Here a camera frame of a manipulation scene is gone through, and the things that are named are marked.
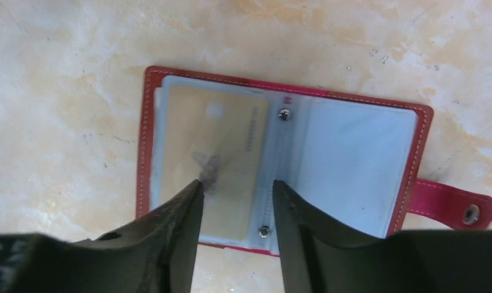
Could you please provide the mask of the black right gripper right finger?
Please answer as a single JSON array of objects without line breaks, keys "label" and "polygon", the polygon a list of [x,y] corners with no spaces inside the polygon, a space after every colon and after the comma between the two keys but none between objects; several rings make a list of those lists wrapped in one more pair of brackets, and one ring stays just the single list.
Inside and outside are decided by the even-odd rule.
[{"label": "black right gripper right finger", "polygon": [[286,292],[492,292],[492,230],[353,229],[273,183]]}]

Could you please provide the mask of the cream card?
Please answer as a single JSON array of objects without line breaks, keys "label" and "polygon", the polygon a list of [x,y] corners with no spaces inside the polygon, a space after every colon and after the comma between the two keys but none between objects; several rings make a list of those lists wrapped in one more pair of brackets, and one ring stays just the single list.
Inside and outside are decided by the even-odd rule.
[{"label": "cream card", "polygon": [[241,241],[248,230],[269,103],[174,85],[168,90],[160,199],[203,183],[201,233]]}]

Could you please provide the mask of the red leather card holder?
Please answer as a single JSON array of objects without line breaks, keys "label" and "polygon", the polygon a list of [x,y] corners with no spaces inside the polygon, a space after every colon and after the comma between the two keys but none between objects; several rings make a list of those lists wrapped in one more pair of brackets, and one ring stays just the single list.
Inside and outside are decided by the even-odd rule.
[{"label": "red leather card holder", "polygon": [[150,66],[144,72],[136,215],[160,199],[168,90],[183,85],[269,103],[245,239],[202,235],[203,245],[279,254],[272,185],[282,180],[308,203],[368,235],[401,229],[408,213],[456,230],[492,223],[492,198],[418,178],[433,109],[296,85]]}]

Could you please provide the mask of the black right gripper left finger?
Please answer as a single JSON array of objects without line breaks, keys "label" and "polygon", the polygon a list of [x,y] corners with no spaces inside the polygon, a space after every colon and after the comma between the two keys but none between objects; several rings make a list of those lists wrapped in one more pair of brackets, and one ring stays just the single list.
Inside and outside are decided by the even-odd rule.
[{"label": "black right gripper left finger", "polygon": [[195,180],[94,240],[0,234],[0,292],[190,292],[203,202]]}]

